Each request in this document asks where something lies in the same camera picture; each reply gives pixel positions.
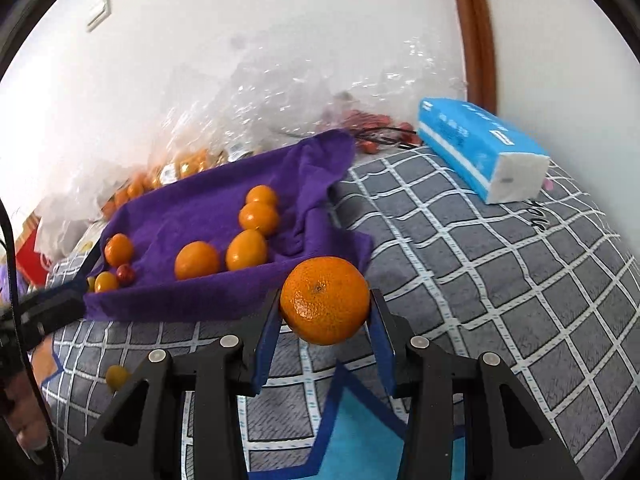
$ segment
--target metal screw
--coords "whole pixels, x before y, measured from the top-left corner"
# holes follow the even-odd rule
[[[494,354],[493,352],[487,352],[482,356],[482,361],[484,361],[489,366],[497,366],[500,364],[500,356],[498,354]]]
[[[224,348],[233,348],[239,342],[240,340],[238,339],[238,336],[235,336],[233,334],[225,335],[224,337],[220,338],[220,346],[223,346]]]
[[[411,338],[411,346],[414,348],[427,348],[427,346],[429,346],[429,340],[421,335],[414,335]]]
[[[159,363],[161,361],[164,361],[165,357],[166,357],[166,352],[161,348],[156,348],[155,350],[152,350],[151,353],[149,354],[149,360],[152,363]]]

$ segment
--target black cable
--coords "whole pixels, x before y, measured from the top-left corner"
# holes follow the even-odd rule
[[[4,246],[6,250],[6,267],[9,282],[9,298],[11,303],[12,316],[14,318],[15,338],[18,343],[18,351],[20,352],[20,358],[22,359],[24,370],[26,371],[27,377],[29,378],[29,383],[31,385],[31,389],[33,390],[33,394],[36,397],[38,407],[40,408],[42,416],[44,417],[44,420],[47,424],[47,431],[49,432],[47,446],[50,447],[51,453],[53,455],[53,463],[56,470],[56,480],[60,480],[60,476],[62,474],[62,460],[60,459],[60,449],[58,448],[53,424],[49,417],[49,410],[47,410],[45,401],[42,398],[42,394],[40,393],[40,387],[36,382],[35,376],[33,375],[33,369],[31,368],[29,356],[24,349],[24,339],[22,338],[21,329],[22,313],[18,308],[18,279],[15,261],[14,231],[11,228],[11,221],[9,219],[9,215],[6,212],[6,209],[4,208],[2,200],[0,200],[0,228],[2,229],[2,235],[4,236]]]

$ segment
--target light switch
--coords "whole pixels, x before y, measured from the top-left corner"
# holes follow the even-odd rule
[[[109,0],[100,0],[91,9],[89,21],[86,24],[86,31],[91,32],[95,27],[100,25],[111,14],[111,4]]]

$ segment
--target plaid tablecloth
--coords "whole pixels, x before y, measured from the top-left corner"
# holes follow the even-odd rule
[[[640,272],[589,195],[556,165],[548,177],[554,187],[537,201],[487,206],[420,148],[351,168],[333,188],[330,208],[338,224],[373,236],[366,278],[391,310],[448,351],[500,354],[585,479],[600,480],[640,428]],[[49,285],[73,276],[83,257],[57,264]],[[111,364],[133,370],[151,349],[191,352],[227,329],[82,321],[61,330],[54,345],[64,371],[44,391],[65,458],[111,399],[104,380]],[[255,399],[238,399],[250,470],[305,462],[337,360],[407,419],[408,402],[389,399],[378,381],[364,332],[321,348],[283,326],[266,387]],[[187,393],[186,479],[193,477],[192,415]]]

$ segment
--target purple object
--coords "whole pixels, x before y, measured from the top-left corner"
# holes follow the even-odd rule
[[[29,284],[17,269],[16,277],[18,281],[18,297],[21,298],[29,290]],[[6,304],[11,303],[11,297],[9,296],[9,270],[6,264],[0,265],[0,300]]]
[[[238,319],[255,311],[271,288],[282,286],[298,263],[340,256],[364,272],[372,251],[369,235],[334,227],[327,190],[353,161],[354,142],[331,130],[301,142],[190,176],[124,205],[102,232],[100,246],[126,234],[136,253],[136,282],[84,297],[87,319],[196,321]],[[238,213],[247,192],[267,184],[278,195],[280,226],[268,240],[270,263],[227,272],[225,250],[242,231]],[[212,276],[177,281],[175,257],[186,244],[204,240],[220,254]],[[105,270],[106,264],[99,270]]]

